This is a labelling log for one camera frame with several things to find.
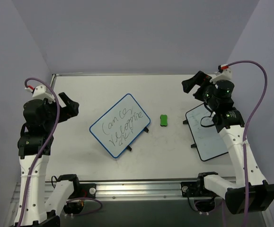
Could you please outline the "green whiteboard eraser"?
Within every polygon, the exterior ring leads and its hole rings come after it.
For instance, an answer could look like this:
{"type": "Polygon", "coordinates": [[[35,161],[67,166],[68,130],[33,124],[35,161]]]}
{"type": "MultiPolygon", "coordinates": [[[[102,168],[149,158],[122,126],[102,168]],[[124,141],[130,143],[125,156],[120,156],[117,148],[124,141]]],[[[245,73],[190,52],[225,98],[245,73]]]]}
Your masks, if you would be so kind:
{"type": "Polygon", "coordinates": [[[168,125],[168,116],[166,114],[160,115],[160,126],[161,127],[167,127],[168,125]]]}

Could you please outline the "blue framed whiteboard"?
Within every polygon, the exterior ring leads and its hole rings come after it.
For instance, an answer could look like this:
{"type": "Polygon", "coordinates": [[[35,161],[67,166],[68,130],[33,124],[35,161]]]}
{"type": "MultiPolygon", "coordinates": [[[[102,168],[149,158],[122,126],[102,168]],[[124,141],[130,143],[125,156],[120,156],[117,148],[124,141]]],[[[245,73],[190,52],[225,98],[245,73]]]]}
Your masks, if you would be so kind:
{"type": "Polygon", "coordinates": [[[143,132],[150,117],[131,94],[126,94],[89,128],[90,133],[113,158],[118,158],[143,132]]]}

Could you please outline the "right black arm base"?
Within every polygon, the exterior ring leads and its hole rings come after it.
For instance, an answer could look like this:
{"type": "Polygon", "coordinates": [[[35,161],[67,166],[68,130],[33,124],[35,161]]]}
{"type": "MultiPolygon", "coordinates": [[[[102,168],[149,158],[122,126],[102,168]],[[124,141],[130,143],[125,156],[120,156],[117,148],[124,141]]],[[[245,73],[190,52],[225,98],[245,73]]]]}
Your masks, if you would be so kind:
{"type": "Polygon", "coordinates": [[[187,198],[187,202],[192,211],[200,215],[209,215],[219,206],[216,205],[217,194],[204,187],[204,177],[208,175],[218,175],[216,172],[199,173],[195,181],[181,182],[182,197],[187,198]]]}

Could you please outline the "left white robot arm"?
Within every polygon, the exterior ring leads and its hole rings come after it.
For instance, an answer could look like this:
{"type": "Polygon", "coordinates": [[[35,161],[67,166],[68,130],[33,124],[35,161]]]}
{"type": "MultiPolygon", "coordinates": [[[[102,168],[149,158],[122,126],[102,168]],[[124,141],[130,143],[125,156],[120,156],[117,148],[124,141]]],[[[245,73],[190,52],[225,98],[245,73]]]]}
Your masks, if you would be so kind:
{"type": "Polygon", "coordinates": [[[16,227],[58,227],[60,214],[68,199],[80,195],[81,186],[76,174],[60,175],[48,200],[45,196],[45,178],[51,154],[56,124],[79,113],[79,103],[64,92],[59,93],[65,103],[61,107],[48,98],[34,99],[24,104],[25,123],[18,141],[21,166],[19,208],[14,221],[16,227]]]}

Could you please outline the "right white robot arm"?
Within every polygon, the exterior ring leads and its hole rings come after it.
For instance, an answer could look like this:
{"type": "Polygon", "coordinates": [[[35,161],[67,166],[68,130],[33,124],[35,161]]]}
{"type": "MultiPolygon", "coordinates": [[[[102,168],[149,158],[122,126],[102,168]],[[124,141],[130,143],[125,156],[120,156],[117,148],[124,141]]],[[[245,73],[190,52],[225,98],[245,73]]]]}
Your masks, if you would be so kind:
{"type": "Polygon", "coordinates": [[[266,210],[274,200],[274,184],[269,184],[260,171],[246,138],[247,125],[231,98],[234,84],[218,75],[214,78],[202,71],[182,81],[183,91],[193,94],[211,114],[212,124],[227,148],[234,167],[236,182],[216,172],[199,173],[191,193],[196,196],[215,194],[225,200],[232,214],[266,210]]]}

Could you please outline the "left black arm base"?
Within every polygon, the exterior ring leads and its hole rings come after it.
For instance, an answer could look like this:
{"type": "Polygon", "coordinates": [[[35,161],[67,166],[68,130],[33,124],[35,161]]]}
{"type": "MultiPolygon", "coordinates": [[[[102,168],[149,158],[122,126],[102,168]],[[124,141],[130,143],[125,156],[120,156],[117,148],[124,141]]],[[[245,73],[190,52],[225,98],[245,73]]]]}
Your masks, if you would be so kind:
{"type": "MultiPolygon", "coordinates": [[[[53,188],[56,187],[56,184],[61,181],[70,181],[73,182],[74,191],[69,196],[69,199],[74,198],[96,198],[96,190],[97,185],[95,183],[80,183],[76,174],[67,174],[67,175],[60,175],[59,177],[52,176],[51,177],[51,184],[53,188]]],[[[78,202],[71,202],[67,203],[63,207],[64,214],[81,214],[82,209],[84,208],[84,201],[79,200],[78,202]]]]}

